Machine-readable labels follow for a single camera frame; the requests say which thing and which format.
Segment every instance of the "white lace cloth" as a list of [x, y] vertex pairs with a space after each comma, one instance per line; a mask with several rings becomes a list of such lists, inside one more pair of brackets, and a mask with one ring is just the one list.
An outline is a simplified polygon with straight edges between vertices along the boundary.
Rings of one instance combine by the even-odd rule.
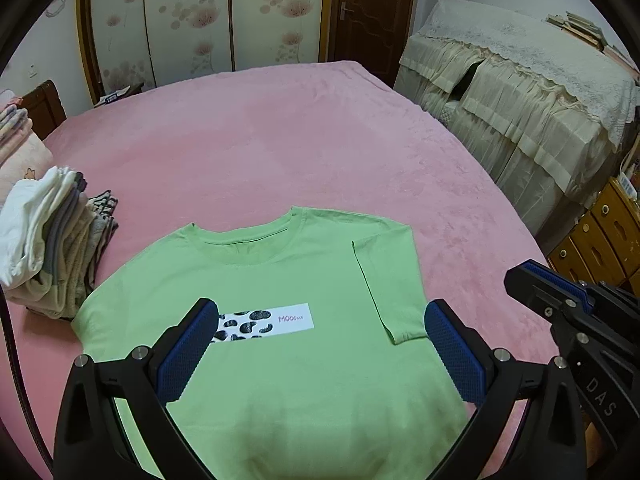
[[566, 88], [600, 121], [615, 147], [634, 119], [636, 85], [615, 62], [545, 22], [465, 0], [440, 0], [418, 35], [462, 41], [519, 63]]

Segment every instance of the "brown door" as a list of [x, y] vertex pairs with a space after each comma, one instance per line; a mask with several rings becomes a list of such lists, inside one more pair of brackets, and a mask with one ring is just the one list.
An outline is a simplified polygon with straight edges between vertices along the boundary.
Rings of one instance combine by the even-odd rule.
[[335, 60], [359, 62], [393, 86], [409, 26], [412, 0], [340, 0]]

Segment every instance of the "pink bedspread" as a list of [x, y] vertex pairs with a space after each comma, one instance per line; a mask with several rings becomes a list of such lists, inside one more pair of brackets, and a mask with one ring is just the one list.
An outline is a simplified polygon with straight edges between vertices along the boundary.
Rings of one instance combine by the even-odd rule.
[[[46, 142], [113, 190], [120, 223], [101, 282], [153, 241], [194, 221], [225, 231], [269, 222], [291, 205], [410, 224], [427, 297], [445, 298], [492, 347], [548, 362], [548, 325], [510, 299], [504, 273], [544, 262], [513, 207], [443, 126], [354, 62], [224, 73], [159, 88], [70, 118]], [[52, 449], [66, 376], [81, 352], [69, 325], [12, 306], [24, 379]], [[6, 355], [0, 415], [50, 478], [19, 413]], [[492, 469], [516, 428], [512, 418]]]

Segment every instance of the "wooden headboard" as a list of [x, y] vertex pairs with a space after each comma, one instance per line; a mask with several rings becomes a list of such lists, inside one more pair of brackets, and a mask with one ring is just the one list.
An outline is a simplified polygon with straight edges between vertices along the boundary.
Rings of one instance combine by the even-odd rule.
[[66, 120], [58, 90], [53, 81], [45, 81], [33, 92], [22, 98], [22, 108], [26, 108], [33, 121], [33, 131], [44, 140]]

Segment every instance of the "t-shirt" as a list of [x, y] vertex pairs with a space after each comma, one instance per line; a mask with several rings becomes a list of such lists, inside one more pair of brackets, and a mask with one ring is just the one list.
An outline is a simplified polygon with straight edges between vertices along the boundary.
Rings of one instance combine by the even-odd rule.
[[[468, 420], [426, 337], [409, 226], [299, 207], [226, 233], [188, 224], [98, 287], [73, 327], [94, 360], [122, 359], [198, 298], [221, 314], [306, 304], [313, 320], [210, 344], [167, 405], [220, 480], [424, 480]], [[159, 475], [126, 404], [118, 408], [141, 465]]]

